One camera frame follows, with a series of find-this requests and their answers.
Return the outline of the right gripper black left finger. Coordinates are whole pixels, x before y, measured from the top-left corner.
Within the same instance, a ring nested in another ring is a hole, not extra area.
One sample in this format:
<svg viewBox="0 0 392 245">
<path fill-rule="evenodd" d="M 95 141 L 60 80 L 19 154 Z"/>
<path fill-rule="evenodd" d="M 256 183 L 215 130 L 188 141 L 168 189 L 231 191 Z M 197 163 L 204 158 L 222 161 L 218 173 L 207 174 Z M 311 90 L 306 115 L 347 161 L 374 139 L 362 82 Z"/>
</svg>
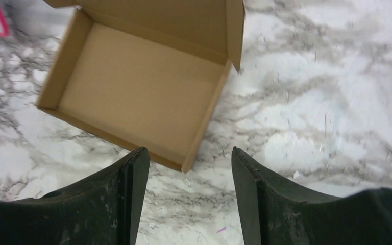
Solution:
<svg viewBox="0 0 392 245">
<path fill-rule="evenodd" d="M 135 244 L 150 161 L 137 148 L 41 198 L 0 201 L 0 244 Z"/>
</svg>

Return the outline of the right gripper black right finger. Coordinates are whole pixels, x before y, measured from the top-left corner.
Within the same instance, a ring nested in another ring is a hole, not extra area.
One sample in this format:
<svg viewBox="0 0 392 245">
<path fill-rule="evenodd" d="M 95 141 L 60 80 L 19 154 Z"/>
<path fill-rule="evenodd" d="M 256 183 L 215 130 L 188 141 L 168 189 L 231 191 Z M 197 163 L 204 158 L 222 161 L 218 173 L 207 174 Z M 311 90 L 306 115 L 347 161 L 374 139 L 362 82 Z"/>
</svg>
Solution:
<svg viewBox="0 0 392 245">
<path fill-rule="evenodd" d="M 339 198 L 289 180 L 238 147 L 231 163 L 245 245 L 392 244 L 392 189 Z"/>
</svg>

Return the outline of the brown cardboard box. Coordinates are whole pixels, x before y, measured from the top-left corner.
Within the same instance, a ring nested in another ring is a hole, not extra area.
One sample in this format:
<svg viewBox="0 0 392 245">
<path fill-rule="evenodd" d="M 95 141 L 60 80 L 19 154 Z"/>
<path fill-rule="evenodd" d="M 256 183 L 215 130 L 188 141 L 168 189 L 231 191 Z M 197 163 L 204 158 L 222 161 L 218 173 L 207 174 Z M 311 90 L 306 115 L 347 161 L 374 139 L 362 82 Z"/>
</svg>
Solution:
<svg viewBox="0 0 392 245">
<path fill-rule="evenodd" d="M 242 1 L 49 1 L 75 7 L 37 108 L 188 172 L 231 67 Z"/>
</svg>

